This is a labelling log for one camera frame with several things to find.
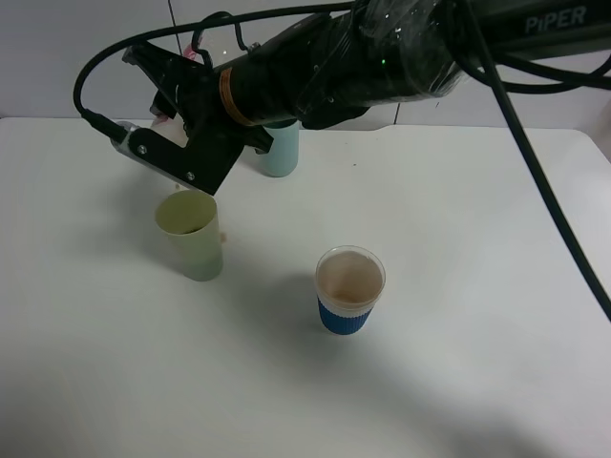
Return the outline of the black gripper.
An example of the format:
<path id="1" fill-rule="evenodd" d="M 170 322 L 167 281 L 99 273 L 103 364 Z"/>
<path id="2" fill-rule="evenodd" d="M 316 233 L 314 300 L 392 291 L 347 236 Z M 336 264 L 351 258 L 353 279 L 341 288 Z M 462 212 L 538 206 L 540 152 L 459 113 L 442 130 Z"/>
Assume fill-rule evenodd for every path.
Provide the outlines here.
<path id="1" fill-rule="evenodd" d="M 258 154 L 268 154 L 273 136 L 263 126 L 244 128 L 233 121 L 221 103 L 221 71 L 245 62 L 243 54 L 214 67 L 182 55 L 166 51 L 149 42 L 129 47 L 122 60 L 138 67 L 157 89 L 163 75 L 174 78 L 168 102 L 173 106 L 170 116 L 178 113 L 183 120 L 188 141 L 200 134 L 235 137 Z"/>

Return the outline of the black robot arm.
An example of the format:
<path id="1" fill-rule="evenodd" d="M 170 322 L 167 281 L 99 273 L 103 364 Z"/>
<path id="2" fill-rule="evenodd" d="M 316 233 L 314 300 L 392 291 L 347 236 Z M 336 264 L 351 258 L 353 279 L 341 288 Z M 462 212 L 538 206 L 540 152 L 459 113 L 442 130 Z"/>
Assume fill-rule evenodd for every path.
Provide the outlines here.
<path id="1" fill-rule="evenodd" d="M 145 40 L 123 59 L 154 83 L 154 110 L 180 117 L 190 143 L 267 151 L 274 124 L 321 130 L 376 105 L 444 96 L 463 74 L 508 94 L 608 89 L 608 66 L 580 73 L 545 61 L 609 45 L 606 1 L 354 1 L 339 16 L 314 9 L 219 66 Z M 500 65 L 539 83 L 503 83 Z"/>

